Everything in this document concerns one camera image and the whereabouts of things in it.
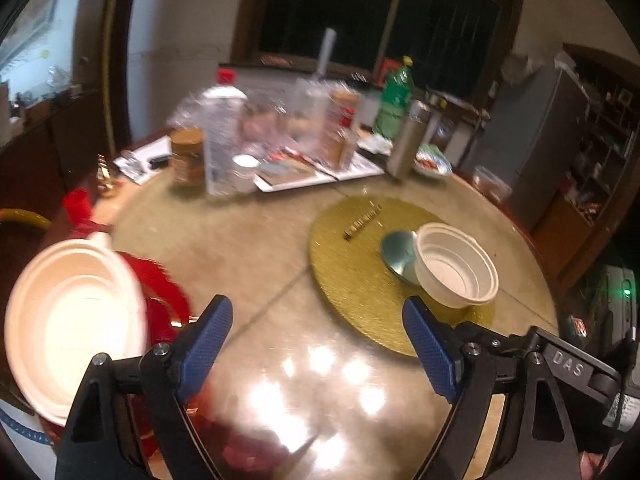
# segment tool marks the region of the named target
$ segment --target round table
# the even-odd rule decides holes
[[[290,455],[270,478],[411,479],[446,419],[415,358],[394,354],[338,318],[314,283],[308,236],[316,215],[354,194],[399,198],[472,235],[500,277],[492,329],[557,333],[554,302],[514,224],[462,179],[387,176],[306,189],[212,199],[175,192],[168,172],[126,182],[98,201],[93,220],[112,223],[113,247],[161,263],[194,315],[228,296],[234,323],[200,396],[213,422],[200,435],[222,473],[234,436],[269,440]],[[481,476],[502,399],[495,397],[467,473]],[[150,460],[168,478],[161,458]]]

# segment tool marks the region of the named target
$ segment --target white plastic bowl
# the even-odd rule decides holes
[[[4,341],[24,397],[64,426],[91,357],[122,359],[146,349],[145,301],[104,233],[65,240],[38,254],[9,298]]]
[[[451,308],[482,305],[498,294],[498,272],[474,238],[446,224],[416,232],[415,275],[438,303]]]

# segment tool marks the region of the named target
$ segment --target plate with food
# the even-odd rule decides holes
[[[415,155],[415,171],[431,178],[445,178],[453,173],[450,162],[435,146],[424,144]]]

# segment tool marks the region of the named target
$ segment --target blue gripper pad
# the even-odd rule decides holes
[[[229,298],[216,296],[200,318],[175,339],[172,346],[173,361],[178,366],[178,401],[185,403],[200,391],[233,320],[234,311]]]
[[[434,391],[453,404],[462,380],[462,343],[453,329],[439,322],[417,296],[404,302],[402,324]]]

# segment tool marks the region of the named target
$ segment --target plastic water bottle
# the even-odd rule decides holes
[[[404,112],[414,91],[414,79],[410,68],[414,65],[408,56],[402,58],[402,66],[386,79],[380,98],[380,111],[373,123],[373,133],[394,140],[402,124]]]
[[[246,95],[233,86],[236,73],[218,70],[218,84],[200,97],[200,126],[204,130],[207,191],[211,195],[233,192],[233,157],[238,154],[241,113]]]

